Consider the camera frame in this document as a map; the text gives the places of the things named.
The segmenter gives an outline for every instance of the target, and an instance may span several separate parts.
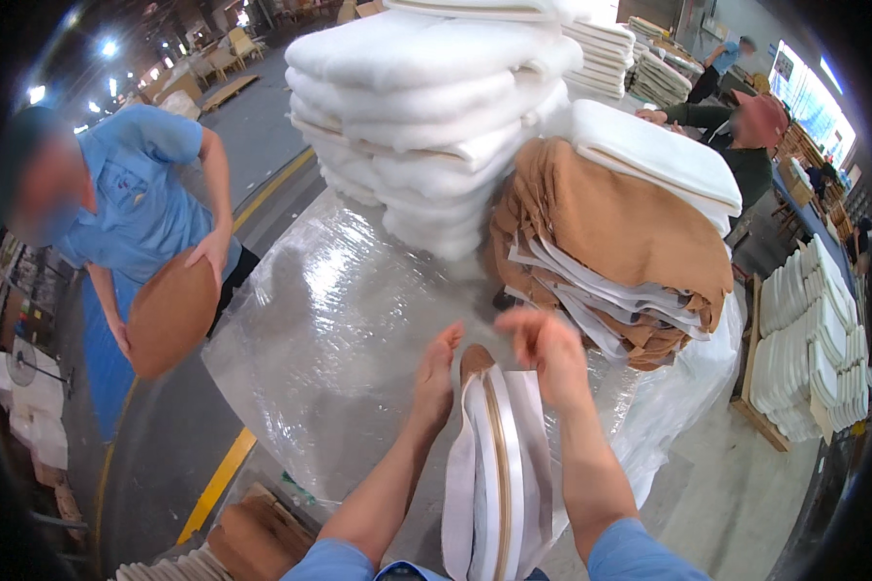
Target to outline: worker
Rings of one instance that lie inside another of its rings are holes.
[[[495,327],[512,334],[518,361],[535,367],[543,401],[558,412],[562,495],[589,578],[708,579],[653,540],[639,522],[627,476],[598,419],[578,332],[551,312],[522,307],[501,314]],[[404,522],[430,447],[449,419],[453,404],[449,369],[463,335],[460,321],[430,342],[417,371],[404,429],[329,518],[303,561],[282,581],[443,579],[406,562],[383,569],[380,564]],[[529,578],[546,576],[535,571]]]
[[[660,110],[639,109],[636,116],[658,124],[671,123],[671,129],[682,135],[687,135],[684,125],[705,129],[699,141],[718,152],[730,167],[745,213],[772,187],[769,150],[779,144],[791,119],[772,95],[732,93],[739,103],[735,109],[681,103]],[[732,218],[731,228],[738,221],[738,217]]]
[[[732,64],[741,55],[748,58],[754,52],[756,52],[756,43],[748,36],[740,36],[738,43],[730,40],[714,48],[713,52],[704,59],[704,73],[698,78],[698,82],[692,87],[691,92],[688,93],[686,102],[699,103],[709,98],[713,95],[714,89],[717,88],[721,76],[726,75]]]
[[[177,176],[176,165],[198,158],[213,213]],[[51,109],[20,111],[0,137],[0,231],[4,225],[25,244],[53,245],[87,268],[127,359],[113,271],[144,285],[196,246],[186,264],[212,266],[216,324],[258,262],[233,236],[230,167],[219,136],[148,105],[129,106],[78,136]]]

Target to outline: blue shirt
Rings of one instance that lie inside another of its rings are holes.
[[[594,581],[646,579],[652,581],[709,581],[684,559],[653,539],[637,519],[622,519],[607,527],[588,555],[588,576]],[[397,562],[374,574],[371,561],[345,541],[325,538],[317,541],[281,581],[372,581],[394,567],[406,567],[427,581],[448,581],[428,569]]]
[[[721,46],[723,46],[723,52],[717,55],[717,58],[714,59],[714,63],[710,66],[717,69],[717,72],[723,76],[730,70],[730,67],[732,67],[732,64],[736,62],[736,59],[739,59],[739,43],[728,40]]]
[[[81,133],[96,214],[83,207],[55,246],[78,265],[93,262],[144,285],[165,262],[213,231],[213,215],[181,185],[175,164],[201,149],[196,121],[150,105],[132,105]],[[223,280],[239,262],[233,236]]]

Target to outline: window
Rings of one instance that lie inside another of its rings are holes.
[[[824,71],[829,71],[825,60],[821,59],[820,64]],[[836,79],[831,80],[841,90]],[[772,93],[791,108],[791,118],[801,124],[818,146],[823,145],[824,154],[832,155],[833,166],[839,168],[856,141],[856,132],[824,82],[784,41],[779,41],[769,83]]]

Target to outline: dark pants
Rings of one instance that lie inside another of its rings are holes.
[[[698,79],[695,86],[691,88],[691,93],[688,94],[687,103],[699,103],[704,99],[709,98],[717,88],[717,82],[721,75],[713,66],[709,66],[704,70],[704,75]]]
[[[213,324],[210,325],[210,330],[206,332],[207,337],[215,328],[217,322],[223,314],[223,309],[230,305],[233,300],[233,290],[239,288],[249,278],[249,274],[255,270],[258,264],[258,257],[251,250],[243,246],[243,252],[239,255],[239,262],[236,263],[236,268],[230,273],[230,276],[223,282],[223,289],[219,293],[219,304],[217,305],[217,316],[213,319]]]

